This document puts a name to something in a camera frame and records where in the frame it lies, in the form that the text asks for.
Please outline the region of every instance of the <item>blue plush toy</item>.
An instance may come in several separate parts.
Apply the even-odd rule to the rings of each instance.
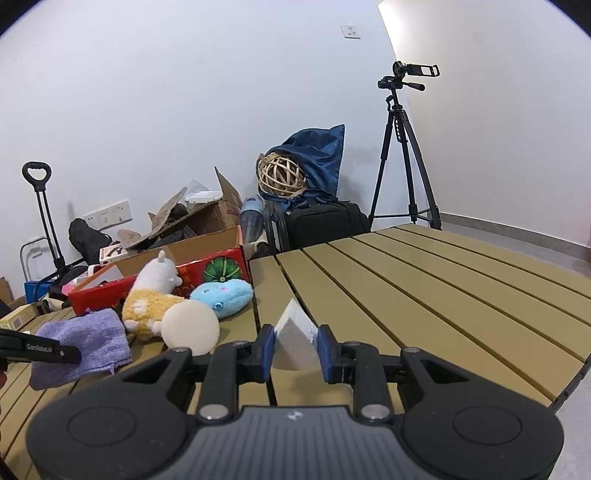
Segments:
[[[221,320],[239,312],[252,300],[252,287],[240,278],[225,282],[211,281],[195,288],[189,298],[210,306]]]

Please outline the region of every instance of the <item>white plastic lid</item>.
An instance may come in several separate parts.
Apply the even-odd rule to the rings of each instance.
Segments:
[[[187,203],[209,203],[221,200],[223,192],[195,192],[185,197]]]

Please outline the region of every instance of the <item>purple cloth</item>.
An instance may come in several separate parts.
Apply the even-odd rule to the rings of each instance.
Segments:
[[[61,322],[47,322],[36,335],[78,347],[82,362],[79,365],[32,362],[30,385],[33,390],[59,387],[94,372],[114,373],[115,368],[132,362],[125,328],[111,309]]]

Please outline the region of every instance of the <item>stuffed animal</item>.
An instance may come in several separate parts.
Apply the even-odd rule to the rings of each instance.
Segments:
[[[252,287],[247,281],[234,278],[203,283],[191,292],[189,298],[211,307],[221,320],[242,310],[252,300],[252,295]]]
[[[140,340],[161,336],[164,313],[171,306],[185,301],[171,295],[182,282],[174,262],[161,250],[158,258],[148,262],[139,272],[125,299],[121,314],[125,330],[135,333]]]
[[[169,348],[188,347],[204,355],[217,344],[220,326],[214,311],[197,300],[171,295],[181,278],[164,251],[139,273],[123,305],[125,330],[140,340],[161,336]]]

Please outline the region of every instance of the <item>wooden slatted table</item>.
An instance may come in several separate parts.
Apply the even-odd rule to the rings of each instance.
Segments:
[[[296,299],[339,342],[358,340],[398,355],[417,346],[557,409],[591,364],[591,280],[449,232],[403,225],[250,262],[252,305],[221,322],[219,343],[254,340]],[[38,317],[32,333],[71,310]],[[130,338],[134,363],[162,341]],[[49,402],[104,378],[34,392],[30,368],[11,365],[0,391],[0,452],[19,479],[39,479],[25,446],[32,417]],[[394,408],[402,412],[395,385]],[[189,412],[194,413],[199,385]],[[342,385],[318,370],[271,370],[268,385],[240,387],[240,404],[350,405]]]

